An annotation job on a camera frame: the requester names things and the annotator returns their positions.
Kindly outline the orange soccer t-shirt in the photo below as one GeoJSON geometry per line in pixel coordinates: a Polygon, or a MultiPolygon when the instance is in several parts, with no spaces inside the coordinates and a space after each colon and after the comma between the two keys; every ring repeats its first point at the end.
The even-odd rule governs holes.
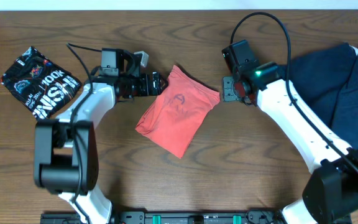
{"type": "Polygon", "coordinates": [[[219,92],[191,79],[175,65],[168,86],[142,115],[135,130],[182,158],[206,115],[219,102],[219,92]]]}

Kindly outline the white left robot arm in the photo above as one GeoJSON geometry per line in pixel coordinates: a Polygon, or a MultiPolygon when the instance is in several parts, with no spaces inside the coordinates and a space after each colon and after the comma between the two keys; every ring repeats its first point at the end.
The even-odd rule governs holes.
{"type": "Polygon", "coordinates": [[[120,223],[112,201],[97,184],[95,129],[118,99],[157,96],[167,85],[167,79],[157,72],[92,75],[84,92],[65,112],[37,122],[34,182],[75,209],[73,213],[44,213],[41,223],[120,223]]]}

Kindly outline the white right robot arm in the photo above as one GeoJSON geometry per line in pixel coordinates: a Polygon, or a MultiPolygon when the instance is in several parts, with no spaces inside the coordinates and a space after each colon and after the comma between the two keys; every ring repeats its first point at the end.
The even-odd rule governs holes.
{"type": "Polygon", "coordinates": [[[358,149],[334,134],[310,109],[277,64],[230,65],[224,101],[259,107],[287,135],[311,174],[301,199],[281,211],[284,223],[334,223],[358,210],[358,149]]]}

